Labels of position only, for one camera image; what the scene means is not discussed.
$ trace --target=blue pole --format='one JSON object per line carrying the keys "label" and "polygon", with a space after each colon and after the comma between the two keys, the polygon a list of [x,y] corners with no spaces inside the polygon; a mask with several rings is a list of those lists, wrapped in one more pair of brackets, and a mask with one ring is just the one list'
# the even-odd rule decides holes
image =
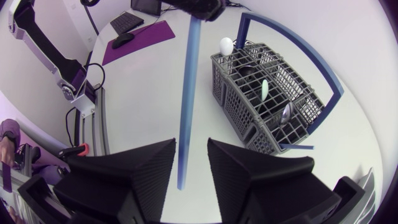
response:
{"label": "blue pole", "polygon": [[178,144],[177,188],[183,190],[187,178],[189,142],[191,138],[193,100],[197,80],[201,20],[191,16],[187,55],[185,57],[184,84],[182,90],[180,142]]}

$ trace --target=blue frame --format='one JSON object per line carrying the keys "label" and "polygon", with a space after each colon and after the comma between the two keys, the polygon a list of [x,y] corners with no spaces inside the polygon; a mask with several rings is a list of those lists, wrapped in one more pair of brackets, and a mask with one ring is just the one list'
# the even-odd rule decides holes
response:
{"label": "blue frame", "polygon": [[251,20],[260,22],[266,26],[273,28],[274,30],[280,32],[282,35],[287,37],[293,43],[295,43],[311,59],[315,66],[317,66],[323,77],[325,77],[326,81],[330,85],[330,88],[333,91],[333,96],[330,98],[328,104],[325,106],[318,118],[313,122],[313,124],[311,124],[307,128],[308,133],[312,134],[314,130],[316,130],[323,122],[323,120],[325,120],[325,118],[330,114],[332,109],[336,106],[337,102],[343,95],[344,89],[341,86],[341,83],[338,81],[335,73],[325,62],[322,56],[313,47],[311,47],[309,43],[307,43],[304,39],[298,36],[295,32],[291,31],[289,28],[264,16],[260,16],[252,12],[242,13],[238,37],[236,39],[236,48],[241,49],[244,47],[246,37],[248,36],[248,30]]}

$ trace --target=red object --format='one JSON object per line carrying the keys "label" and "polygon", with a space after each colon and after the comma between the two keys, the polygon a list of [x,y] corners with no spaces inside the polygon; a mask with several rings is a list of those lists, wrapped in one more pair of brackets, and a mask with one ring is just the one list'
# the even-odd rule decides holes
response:
{"label": "red object", "polygon": [[78,155],[78,156],[85,156],[85,155],[87,155],[87,154],[88,154],[88,145],[87,145],[87,143],[83,143],[83,144],[79,145],[79,147],[80,147],[80,146],[84,146],[84,147],[85,147],[85,150],[84,150],[83,152],[77,154],[77,155]]}

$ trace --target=computer mouse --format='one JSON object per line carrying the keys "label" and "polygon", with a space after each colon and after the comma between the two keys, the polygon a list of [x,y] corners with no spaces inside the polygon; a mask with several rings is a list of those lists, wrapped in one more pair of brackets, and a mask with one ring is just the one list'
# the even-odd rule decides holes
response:
{"label": "computer mouse", "polygon": [[130,33],[121,34],[112,43],[112,49],[119,48],[119,47],[123,46],[124,44],[130,42],[134,38],[135,38],[134,34],[130,34]]}

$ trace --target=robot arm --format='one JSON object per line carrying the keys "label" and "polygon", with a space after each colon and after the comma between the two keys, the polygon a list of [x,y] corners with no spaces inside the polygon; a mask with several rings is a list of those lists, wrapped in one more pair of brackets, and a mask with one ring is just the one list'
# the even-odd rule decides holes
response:
{"label": "robot arm", "polygon": [[95,108],[94,88],[87,71],[77,61],[65,58],[35,23],[34,0],[14,0],[9,8],[9,30],[23,40],[36,57],[52,72],[65,98],[86,116]]}

